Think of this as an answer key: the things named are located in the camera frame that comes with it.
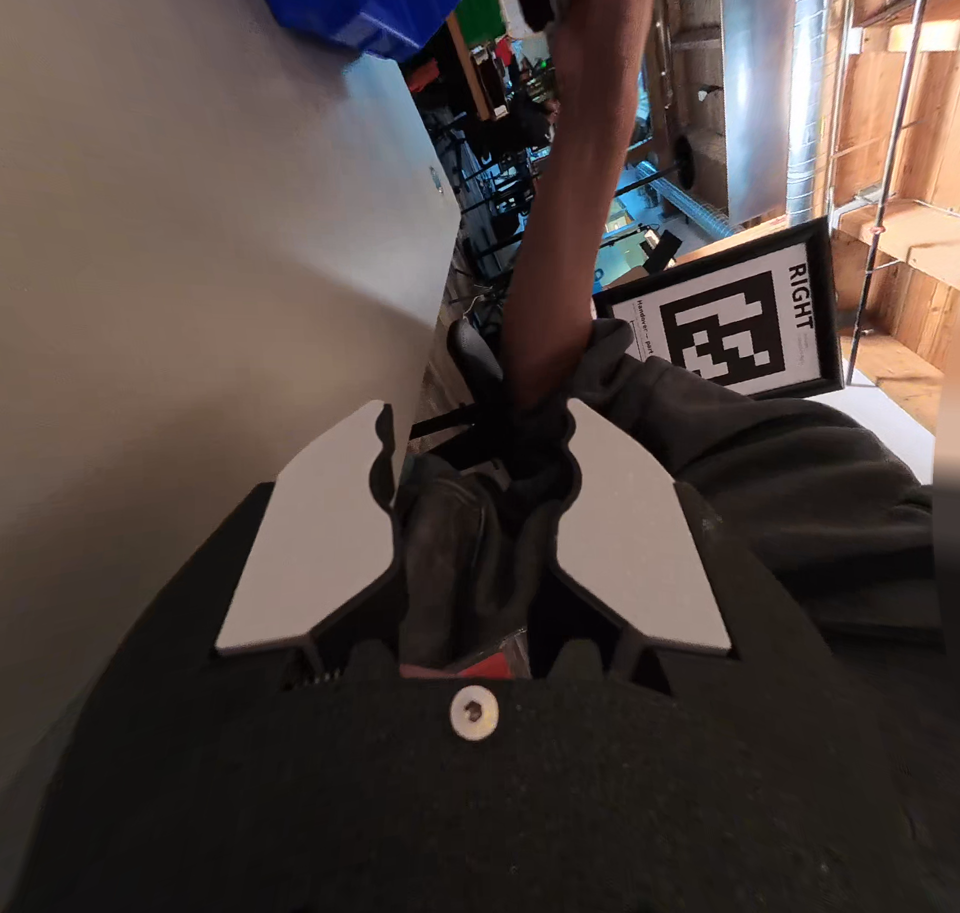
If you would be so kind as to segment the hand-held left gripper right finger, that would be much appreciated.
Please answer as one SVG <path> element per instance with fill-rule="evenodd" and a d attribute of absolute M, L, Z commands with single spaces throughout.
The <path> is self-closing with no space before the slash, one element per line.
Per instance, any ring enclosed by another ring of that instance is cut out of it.
<path fill-rule="evenodd" d="M 548 618 L 594 635 L 611 659 L 623 634 L 724 657 L 733 643 L 674 478 L 581 399 L 566 403 L 567 492 L 548 554 Z"/>

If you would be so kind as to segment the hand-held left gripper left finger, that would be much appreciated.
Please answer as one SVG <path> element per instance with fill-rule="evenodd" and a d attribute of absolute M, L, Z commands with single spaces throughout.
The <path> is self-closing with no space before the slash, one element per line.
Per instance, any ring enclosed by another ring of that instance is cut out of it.
<path fill-rule="evenodd" d="M 394 559 L 393 409 L 371 400 L 308 443 L 277 476 L 217 636 L 217 654 L 297 647 Z"/>

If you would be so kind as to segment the person's right forearm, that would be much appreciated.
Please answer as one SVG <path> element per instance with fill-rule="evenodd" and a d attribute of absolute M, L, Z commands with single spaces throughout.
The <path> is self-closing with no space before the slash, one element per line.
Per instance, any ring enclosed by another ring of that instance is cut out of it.
<path fill-rule="evenodd" d="M 559 113 L 503 319 L 511 404 L 558 392 L 593 331 L 594 264 L 626 159 L 653 0 L 581 0 L 557 30 Z"/>

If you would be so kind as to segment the printed marker board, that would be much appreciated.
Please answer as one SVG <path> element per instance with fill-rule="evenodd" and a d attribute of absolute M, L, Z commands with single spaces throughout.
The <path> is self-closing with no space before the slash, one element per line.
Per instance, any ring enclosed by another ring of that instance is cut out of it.
<path fill-rule="evenodd" d="M 657 357 L 754 400 L 837 392 L 844 372 L 829 220 L 771 232 L 597 293 L 600 319 Z"/>

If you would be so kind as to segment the person's black chair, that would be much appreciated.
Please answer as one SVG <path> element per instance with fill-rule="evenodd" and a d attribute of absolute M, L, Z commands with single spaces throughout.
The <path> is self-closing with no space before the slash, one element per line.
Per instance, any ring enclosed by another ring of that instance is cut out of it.
<path fill-rule="evenodd" d="M 450 325 L 446 349 L 473 402 L 481 408 L 497 409 L 503 400 L 503 369 L 468 317 Z"/>

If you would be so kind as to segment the silver ventilation duct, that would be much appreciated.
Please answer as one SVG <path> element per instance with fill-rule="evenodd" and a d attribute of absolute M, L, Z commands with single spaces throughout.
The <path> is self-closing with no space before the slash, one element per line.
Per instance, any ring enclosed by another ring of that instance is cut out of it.
<path fill-rule="evenodd" d="M 831 0 L 721 0 L 729 219 L 815 215 Z"/>

